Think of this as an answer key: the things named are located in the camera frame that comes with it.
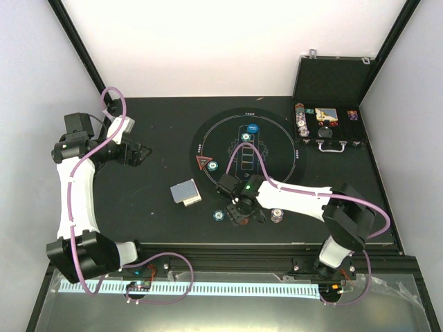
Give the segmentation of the green poker chip stack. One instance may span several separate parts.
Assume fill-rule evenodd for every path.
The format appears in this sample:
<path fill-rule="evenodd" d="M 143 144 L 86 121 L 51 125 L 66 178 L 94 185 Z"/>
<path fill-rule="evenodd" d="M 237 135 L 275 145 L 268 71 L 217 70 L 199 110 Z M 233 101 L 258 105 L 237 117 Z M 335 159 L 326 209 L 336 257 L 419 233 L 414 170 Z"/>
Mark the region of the green poker chip stack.
<path fill-rule="evenodd" d="M 222 210 L 216 210 L 213 213 L 213 219 L 216 221 L 223 221 L 225 218 L 225 213 Z"/>

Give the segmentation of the green chips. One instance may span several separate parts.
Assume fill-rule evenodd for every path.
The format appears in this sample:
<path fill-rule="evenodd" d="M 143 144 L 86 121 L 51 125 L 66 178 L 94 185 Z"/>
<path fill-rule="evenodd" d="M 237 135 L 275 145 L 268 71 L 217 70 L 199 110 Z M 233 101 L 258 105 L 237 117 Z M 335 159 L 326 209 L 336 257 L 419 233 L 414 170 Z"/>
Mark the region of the green chips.
<path fill-rule="evenodd" d="M 251 135 L 249 133 L 243 133 L 242 134 L 242 141 L 248 142 L 251 139 Z"/>
<path fill-rule="evenodd" d="M 215 160 L 212 160 L 206 165 L 206 168 L 209 172 L 215 172 L 219 168 L 219 164 Z"/>

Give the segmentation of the triangular red dealer button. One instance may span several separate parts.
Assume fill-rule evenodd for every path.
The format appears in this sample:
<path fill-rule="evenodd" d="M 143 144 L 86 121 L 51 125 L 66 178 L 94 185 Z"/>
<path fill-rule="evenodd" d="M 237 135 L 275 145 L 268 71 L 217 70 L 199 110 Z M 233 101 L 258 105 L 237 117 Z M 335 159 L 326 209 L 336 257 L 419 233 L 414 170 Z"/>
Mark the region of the triangular red dealer button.
<path fill-rule="evenodd" d="M 200 155 L 197 155 L 196 159 L 200 170 L 202 170 L 209 162 L 213 160 L 211 157 L 200 156 Z"/>

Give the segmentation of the blue round blind button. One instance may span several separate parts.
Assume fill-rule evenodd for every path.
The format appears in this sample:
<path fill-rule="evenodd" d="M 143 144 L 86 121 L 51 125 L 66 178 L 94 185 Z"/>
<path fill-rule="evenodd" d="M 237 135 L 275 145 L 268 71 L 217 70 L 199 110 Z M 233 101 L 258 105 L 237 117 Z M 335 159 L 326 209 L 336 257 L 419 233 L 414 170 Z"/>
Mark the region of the blue round blind button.
<path fill-rule="evenodd" d="M 256 134 L 260 130 L 259 126 L 257 124 L 251 123 L 247 125 L 246 131 L 249 134 Z"/>

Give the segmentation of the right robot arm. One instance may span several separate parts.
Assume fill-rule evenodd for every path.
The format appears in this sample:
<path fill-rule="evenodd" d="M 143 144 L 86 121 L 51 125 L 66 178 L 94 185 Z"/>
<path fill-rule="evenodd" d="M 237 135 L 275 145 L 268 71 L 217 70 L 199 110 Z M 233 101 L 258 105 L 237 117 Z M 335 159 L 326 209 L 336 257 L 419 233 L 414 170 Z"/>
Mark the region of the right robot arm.
<path fill-rule="evenodd" d="M 224 174 L 217 183 L 217 193 L 230 199 L 226 212 L 234 225 L 246 225 L 252 220 L 264 223 L 265 210 L 271 210 L 274 219 L 281 219 L 285 212 L 294 212 L 322 221 L 329 236 L 308 269 L 321 279 L 331 279 L 346 257 L 365 249 L 375 218 L 374 208 L 359 197 L 351 197 L 356 190 L 346 184 L 302 187 L 260 175 L 240 181 Z"/>

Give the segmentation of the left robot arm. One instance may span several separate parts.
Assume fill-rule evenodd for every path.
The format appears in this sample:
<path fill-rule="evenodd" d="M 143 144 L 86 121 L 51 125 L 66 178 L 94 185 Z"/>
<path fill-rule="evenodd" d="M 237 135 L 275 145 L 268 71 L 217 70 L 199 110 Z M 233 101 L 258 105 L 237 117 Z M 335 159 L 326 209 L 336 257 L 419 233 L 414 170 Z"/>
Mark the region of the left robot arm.
<path fill-rule="evenodd" d="M 57 240 L 46 247 L 51 263 L 72 284 L 93 279 L 125 267 L 133 276 L 143 275 L 149 260 L 140 253 L 137 240 L 116 243 L 101 234 L 93 204 L 96 169 L 114 160 L 122 165 L 139 166 L 151 148 L 124 135 L 120 143 L 108 142 L 92 157 L 85 156 L 98 147 L 84 131 L 65 134 L 51 152 L 61 184 L 62 213 Z"/>

